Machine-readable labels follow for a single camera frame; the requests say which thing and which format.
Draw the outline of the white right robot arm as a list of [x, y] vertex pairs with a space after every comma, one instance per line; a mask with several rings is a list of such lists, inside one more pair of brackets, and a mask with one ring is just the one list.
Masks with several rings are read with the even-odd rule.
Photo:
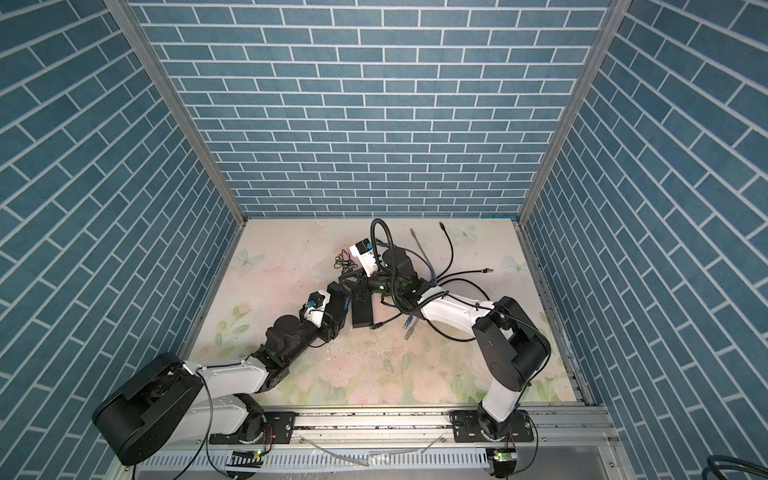
[[339, 277], [352, 281], [353, 303], [371, 309], [381, 294], [399, 314], [427, 323], [451, 341], [440, 323], [464, 333], [463, 343], [479, 347], [492, 380], [478, 406], [478, 416], [500, 429], [520, 405], [524, 391], [551, 356], [551, 345], [522, 306], [504, 296], [497, 301], [471, 299], [444, 288], [415, 271], [408, 252], [365, 239], [349, 248], [356, 268]]

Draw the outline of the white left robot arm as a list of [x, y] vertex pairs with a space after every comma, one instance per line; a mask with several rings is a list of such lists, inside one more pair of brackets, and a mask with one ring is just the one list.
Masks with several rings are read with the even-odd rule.
[[161, 354], [111, 393], [92, 422], [125, 466], [197, 437], [267, 445], [274, 429], [255, 394], [276, 387], [311, 346], [338, 336], [350, 298], [337, 282], [311, 293], [297, 315], [276, 319], [264, 343], [241, 360], [205, 363]]

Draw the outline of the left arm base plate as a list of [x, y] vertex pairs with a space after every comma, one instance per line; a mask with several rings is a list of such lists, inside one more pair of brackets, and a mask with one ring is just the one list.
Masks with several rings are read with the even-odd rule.
[[231, 434], [211, 434], [212, 445], [272, 445], [288, 444], [293, 434], [296, 413], [266, 411], [249, 413], [243, 424]]

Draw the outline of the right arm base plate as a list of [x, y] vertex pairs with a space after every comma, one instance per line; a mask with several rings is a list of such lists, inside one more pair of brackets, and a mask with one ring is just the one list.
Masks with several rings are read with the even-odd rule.
[[532, 442], [535, 437], [525, 410], [514, 410], [505, 420], [497, 421], [479, 406], [475, 410], [452, 410], [448, 419], [457, 443]]

